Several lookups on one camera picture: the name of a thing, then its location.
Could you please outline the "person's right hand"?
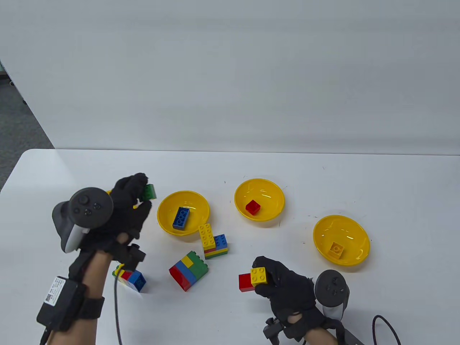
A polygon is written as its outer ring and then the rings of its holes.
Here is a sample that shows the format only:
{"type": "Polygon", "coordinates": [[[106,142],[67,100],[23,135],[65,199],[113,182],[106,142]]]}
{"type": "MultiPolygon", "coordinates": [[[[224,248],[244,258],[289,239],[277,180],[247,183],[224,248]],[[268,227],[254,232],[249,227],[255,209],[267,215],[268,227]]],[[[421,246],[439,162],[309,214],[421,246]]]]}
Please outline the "person's right hand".
{"type": "Polygon", "coordinates": [[[286,338],[304,340],[311,345],[345,344],[343,336],[337,338],[328,331],[338,324],[317,308],[312,279],[265,256],[256,257],[252,267],[266,269],[269,282],[255,286],[255,292],[269,299],[274,316],[284,326],[286,338]]]}

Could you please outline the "person's left hand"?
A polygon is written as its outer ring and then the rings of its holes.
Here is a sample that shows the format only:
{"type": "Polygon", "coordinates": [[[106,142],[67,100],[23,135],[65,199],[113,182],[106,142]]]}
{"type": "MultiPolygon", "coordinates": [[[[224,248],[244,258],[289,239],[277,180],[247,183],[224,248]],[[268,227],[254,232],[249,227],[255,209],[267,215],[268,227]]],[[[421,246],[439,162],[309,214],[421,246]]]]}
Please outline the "person's left hand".
{"type": "Polygon", "coordinates": [[[90,261],[97,252],[108,253],[113,260],[123,263],[127,271],[135,271],[145,258],[133,239],[140,237],[143,223],[151,211],[150,200],[143,199],[148,177],[142,172],[117,181],[110,198],[114,210],[102,226],[90,229],[78,245],[79,256],[69,268],[69,278],[82,281],[90,261]]]}

